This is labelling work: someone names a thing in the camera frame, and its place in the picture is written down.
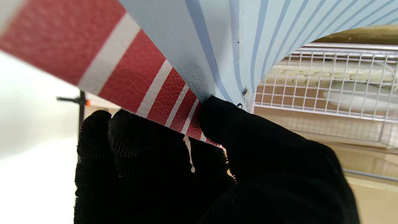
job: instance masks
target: white wire rack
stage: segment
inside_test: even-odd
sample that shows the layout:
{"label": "white wire rack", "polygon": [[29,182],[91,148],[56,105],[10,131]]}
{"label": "white wire rack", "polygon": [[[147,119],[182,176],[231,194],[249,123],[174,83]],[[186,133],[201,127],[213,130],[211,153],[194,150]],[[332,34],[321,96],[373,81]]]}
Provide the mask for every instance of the white wire rack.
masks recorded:
{"label": "white wire rack", "polygon": [[395,148],[397,70],[398,46],[312,43],[265,75],[257,87],[254,107],[368,120],[335,123],[326,117],[316,123],[309,117],[282,125],[302,132],[344,134],[345,138]]}

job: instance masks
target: beige surface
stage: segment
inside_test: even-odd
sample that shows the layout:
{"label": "beige surface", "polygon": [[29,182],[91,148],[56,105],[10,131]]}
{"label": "beige surface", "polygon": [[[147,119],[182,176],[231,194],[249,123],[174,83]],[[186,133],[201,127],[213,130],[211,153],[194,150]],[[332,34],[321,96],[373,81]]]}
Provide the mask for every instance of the beige surface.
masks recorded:
{"label": "beige surface", "polygon": [[348,177],[362,224],[396,224],[398,187]]}
{"label": "beige surface", "polygon": [[314,42],[323,43],[366,43],[397,45],[398,26],[371,26],[331,34]]}

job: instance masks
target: gloved hand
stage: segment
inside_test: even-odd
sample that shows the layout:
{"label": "gloved hand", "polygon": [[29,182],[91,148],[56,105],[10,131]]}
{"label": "gloved hand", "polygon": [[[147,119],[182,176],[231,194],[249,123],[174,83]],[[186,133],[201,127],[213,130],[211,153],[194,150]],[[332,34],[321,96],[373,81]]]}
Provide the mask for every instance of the gloved hand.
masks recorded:
{"label": "gloved hand", "polygon": [[210,97],[200,124],[227,150],[119,111],[82,125],[75,223],[352,223],[354,195],[334,152]]}
{"label": "gloved hand", "polygon": [[75,223],[192,223],[235,184],[221,148],[120,110],[81,127]]}

